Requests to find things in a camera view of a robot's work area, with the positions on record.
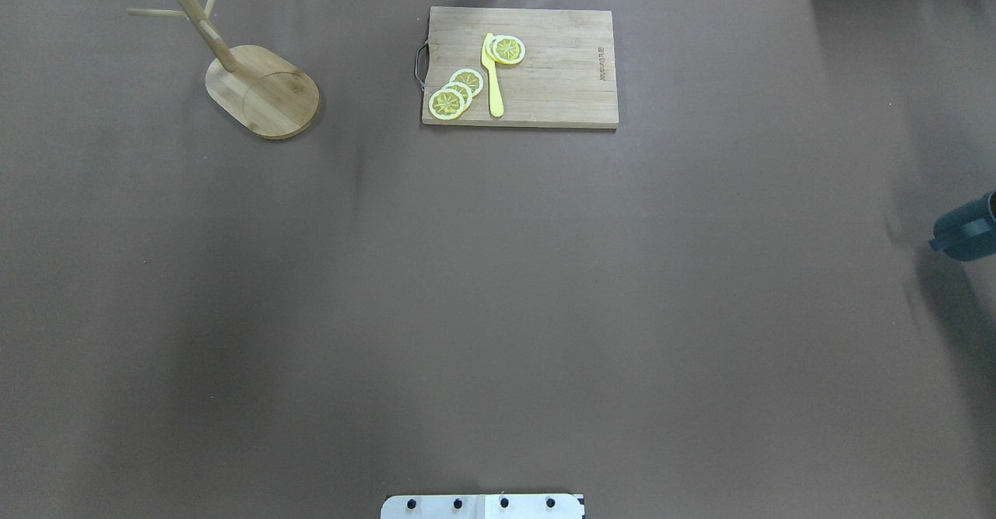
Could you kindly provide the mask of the wooden cutting board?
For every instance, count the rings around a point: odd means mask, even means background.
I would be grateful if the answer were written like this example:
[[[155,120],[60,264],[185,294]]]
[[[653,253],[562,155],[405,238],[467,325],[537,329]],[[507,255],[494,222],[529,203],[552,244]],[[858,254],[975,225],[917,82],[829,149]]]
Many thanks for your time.
[[[456,70],[475,69],[488,84],[480,64],[487,33],[511,34],[526,47],[520,64],[496,64],[505,114],[501,118],[490,115],[488,89],[483,89],[453,124],[477,128],[619,127],[611,12],[473,6],[434,6],[430,10],[423,123],[439,122],[428,114],[428,98]]]

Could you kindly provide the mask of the wooden cup rack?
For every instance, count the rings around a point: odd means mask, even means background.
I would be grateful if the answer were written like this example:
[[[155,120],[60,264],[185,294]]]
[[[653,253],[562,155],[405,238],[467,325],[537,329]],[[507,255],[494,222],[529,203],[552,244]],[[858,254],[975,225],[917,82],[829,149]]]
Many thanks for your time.
[[[312,125],[321,93],[306,72],[260,45],[229,47],[212,19],[217,0],[174,1],[178,9],[129,8],[127,13],[188,20],[213,54],[204,86],[218,107],[260,139],[291,139]]]

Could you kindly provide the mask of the white pedestal column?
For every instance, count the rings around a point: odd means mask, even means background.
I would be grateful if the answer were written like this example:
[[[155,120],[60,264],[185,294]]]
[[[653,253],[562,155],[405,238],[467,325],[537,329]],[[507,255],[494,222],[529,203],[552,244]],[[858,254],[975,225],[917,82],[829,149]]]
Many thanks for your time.
[[[381,518],[584,518],[583,495],[492,493],[389,496]]]

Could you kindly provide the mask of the dark blue mug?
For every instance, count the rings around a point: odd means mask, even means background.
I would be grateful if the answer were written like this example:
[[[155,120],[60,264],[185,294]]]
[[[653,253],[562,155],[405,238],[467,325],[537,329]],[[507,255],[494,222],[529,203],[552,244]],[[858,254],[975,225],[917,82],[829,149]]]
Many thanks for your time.
[[[929,246],[956,261],[976,261],[995,253],[995,190],[938,218]]]

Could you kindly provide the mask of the yellow plastic knife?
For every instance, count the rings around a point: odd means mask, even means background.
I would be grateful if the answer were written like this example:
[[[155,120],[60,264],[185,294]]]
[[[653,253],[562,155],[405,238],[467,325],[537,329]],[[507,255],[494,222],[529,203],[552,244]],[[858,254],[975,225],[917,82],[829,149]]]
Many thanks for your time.
[[[485,34],[485,37],[483,38],[482,45],[484,43],[487,34]],[[485,72],[487,73],[488,104],[489,104],[490,115],[494,118],[501,118],[505,114],[505,108],[504,108],[503,97],[500,90],[496,64],[494,64],[494,62],[489,61],[488,58],[485,58],[482,47],[480,52],[480,64],[483,66]]]

